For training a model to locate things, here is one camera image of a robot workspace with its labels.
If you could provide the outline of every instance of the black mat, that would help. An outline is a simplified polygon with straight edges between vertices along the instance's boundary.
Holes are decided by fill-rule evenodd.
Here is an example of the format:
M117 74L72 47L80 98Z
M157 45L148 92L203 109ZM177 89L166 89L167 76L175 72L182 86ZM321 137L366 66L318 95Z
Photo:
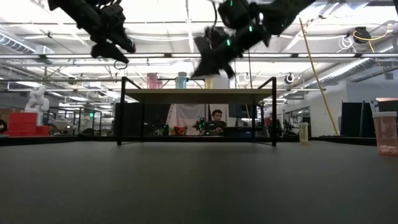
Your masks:
M311 142L0 147L0 223L398 223L398 157Z

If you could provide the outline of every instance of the yellow pole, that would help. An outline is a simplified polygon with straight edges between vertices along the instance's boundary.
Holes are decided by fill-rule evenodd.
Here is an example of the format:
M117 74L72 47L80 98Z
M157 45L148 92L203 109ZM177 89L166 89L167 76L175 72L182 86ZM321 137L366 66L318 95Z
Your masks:
M323 92L323 88L322 88L321 83L319 82L319 79L318 79L317 71L315 70L315 66L313 65L310 47L308 46L307 37L306 37L306 35L305 35L304 25L303 25L303 22L302 22L301 18L300 18L300 25L301 25L301 31L303 32L304 41L305 41L305 46L306 46L307 52L308 52L308 57L310 58L310 62L311 62L311 67L312 67L312 70L313 70L313 74L315 75L315 79L317 79L317 83L318 83L319 89L321 90L323 102L325 103L326 110L328 111L328 114L329 114L329 117L330 117L330 121L331 121L331 123L332 123L332 125L333 125L333 128L335 129L335 133L336 133L336 135L338 136L339 133L338 133L338 131L337 131L335 121L333 120L333 117L332 117L332 115L331 115L331 113L330 113L329 106L328 106L328 102L326 101L325 93Z

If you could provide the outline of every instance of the dark hair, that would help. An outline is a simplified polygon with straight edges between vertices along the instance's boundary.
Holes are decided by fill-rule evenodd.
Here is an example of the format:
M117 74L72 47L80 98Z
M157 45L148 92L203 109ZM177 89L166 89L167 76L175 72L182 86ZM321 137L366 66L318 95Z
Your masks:
M214 116L214 114L216 114L216 113L223 114L223 112L221 110L213 110L211 115Z

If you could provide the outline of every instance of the person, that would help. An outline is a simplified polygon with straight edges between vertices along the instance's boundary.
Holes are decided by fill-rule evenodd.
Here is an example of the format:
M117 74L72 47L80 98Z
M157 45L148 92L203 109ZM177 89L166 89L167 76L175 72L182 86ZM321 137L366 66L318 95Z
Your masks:
M226 127L226 123L222 121L223 112L221 110L214 110L211 113L211 117L213 118L212 121L207 122L208 130L210 135L218 136L220 133L223 132L224 128Z

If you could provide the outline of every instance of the desk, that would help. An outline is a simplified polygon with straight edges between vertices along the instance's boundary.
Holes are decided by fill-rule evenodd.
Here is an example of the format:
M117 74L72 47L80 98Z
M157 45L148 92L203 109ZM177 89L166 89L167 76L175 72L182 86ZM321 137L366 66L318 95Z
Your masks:
M132 83L137 89L126 89L126 82ZM263 89L268 83L272 83L272 89ZM254 108L263 99L272 96L272 118L273 128L276 128L276 78L272 77L258 89L142 89L137 86L133 81L127 77L122 77L122 90L121 90L121 101L120 101L120 113L118 114L118 145L121 145L122 139L122 126L124 116L124 102L125 96L142 103L142 111L145 110L145 104L246 104L253 105ZM257 117L257 110L253 110L252 118ZM255 119L252 119L252 134L248 141L254 142L255 137ZM272 136L272 145L276 146L276 135Z

